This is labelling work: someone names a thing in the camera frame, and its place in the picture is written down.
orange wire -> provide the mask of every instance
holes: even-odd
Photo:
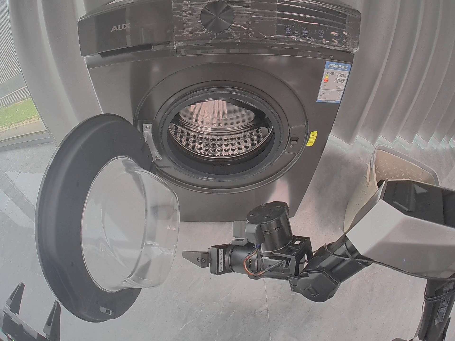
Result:
[[[254,251],[253,251],[250,255],[248,255],[248,256],[245,258],[245,260],[243,261],[243,268],[245,269],[245,271],[247,272],[247,274],[250,275],[250,276],[256,276],[256,274],[254,274],[254,273],[252,273],[252,272],[250,272],[250,271],[248,270],[248,268],[247,268],[247,261],[248,261],[249,259],[251,259],[253,256],[255,256],[255,255],[257,254],[257,252],[258,252],[258,248],[254,249]]]

white plastic basket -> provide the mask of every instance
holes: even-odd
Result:
[[[357,186],[346,207],[344,231],[347,231],[357,212],[378,190],[382,179],[412,179],[439,185],[434,170],[400,152],[384,145],[378,145],[372,153],[366,174]]]

window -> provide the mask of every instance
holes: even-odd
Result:
[[[8,0],[0,0],[0,146],[12,138],[27,141],[30,134],[45,132],[14,51]]]

washing machine door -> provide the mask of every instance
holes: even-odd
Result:
[[[38,257],[57,299],[91,322],[117,318],[166,279],[177,247],[174,191],[149,172],[144,136],[103,114],[74,128],[38,194]]]

energy label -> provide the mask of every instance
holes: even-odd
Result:
[[[326,62],[316,102],[340,103],[350,70],[350,64]]]

